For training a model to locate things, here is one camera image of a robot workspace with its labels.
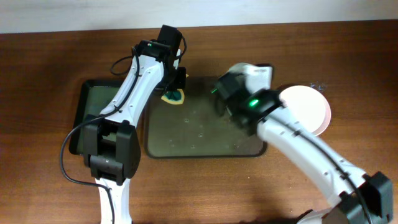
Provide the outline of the pink round plate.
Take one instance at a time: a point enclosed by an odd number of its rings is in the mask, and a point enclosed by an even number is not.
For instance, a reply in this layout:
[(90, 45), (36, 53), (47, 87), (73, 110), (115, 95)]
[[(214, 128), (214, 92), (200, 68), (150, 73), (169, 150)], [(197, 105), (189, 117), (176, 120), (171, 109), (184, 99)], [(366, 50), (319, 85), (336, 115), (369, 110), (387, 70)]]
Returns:
[(331, 108), (318, 90), (294, 85), (282, 90), (279, 97), (308, 132), (319, 136), (329, 126)]

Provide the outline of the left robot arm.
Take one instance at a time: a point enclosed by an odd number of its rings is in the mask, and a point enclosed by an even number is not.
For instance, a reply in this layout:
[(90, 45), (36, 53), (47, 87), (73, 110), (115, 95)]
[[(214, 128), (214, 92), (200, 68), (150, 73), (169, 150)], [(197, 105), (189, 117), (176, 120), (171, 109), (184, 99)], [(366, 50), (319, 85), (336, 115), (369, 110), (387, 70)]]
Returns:
[(129, 187), (141, 148), (136, 126), (151, 93), (179, 90), (185, 40), (143, 40), (132, 48), (131, 66), (114, 98), (82, 126), (83, 160), (99, 190), (102, 223), (131, 223)]

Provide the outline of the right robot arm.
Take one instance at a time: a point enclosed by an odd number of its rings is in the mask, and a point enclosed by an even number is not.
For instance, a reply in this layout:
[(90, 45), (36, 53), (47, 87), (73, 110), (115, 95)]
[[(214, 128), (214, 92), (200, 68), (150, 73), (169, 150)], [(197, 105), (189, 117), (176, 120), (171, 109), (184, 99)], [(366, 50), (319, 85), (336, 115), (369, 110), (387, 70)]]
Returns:
[(249, 77), (228, 72), (214, 93), (231, 119), (249, 135), (271, 144), (319, 189), (329, 208), (308, 210), (291, 223), (389, 223), (393, 184), (382, 172), (370, 176), (307, 131), (279, 98), (277, 90), (246, 86)]

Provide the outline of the grey round plate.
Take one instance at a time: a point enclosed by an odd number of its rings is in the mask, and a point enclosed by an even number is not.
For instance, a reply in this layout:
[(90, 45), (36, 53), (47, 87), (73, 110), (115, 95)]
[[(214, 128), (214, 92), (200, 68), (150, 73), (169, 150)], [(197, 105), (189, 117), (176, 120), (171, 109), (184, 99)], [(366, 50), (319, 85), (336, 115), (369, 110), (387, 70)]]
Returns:
[(244, 85), (250, 93), (271, 88), (273, 66), (270, 64), (237, 63), (230, 67), (228, 72), (242, 75)]

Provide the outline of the yellow green sponge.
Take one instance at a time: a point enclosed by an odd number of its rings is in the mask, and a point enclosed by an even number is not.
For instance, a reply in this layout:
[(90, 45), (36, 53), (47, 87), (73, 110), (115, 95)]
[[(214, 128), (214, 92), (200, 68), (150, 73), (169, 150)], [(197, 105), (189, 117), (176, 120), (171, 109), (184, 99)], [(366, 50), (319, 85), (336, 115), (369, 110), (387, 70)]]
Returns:
[(184, 89), (188, 77), (188, 74), (177, 75), (176, 79), (162, 91), (161, 100), (170, 105), (182, 105), (185, 100)]

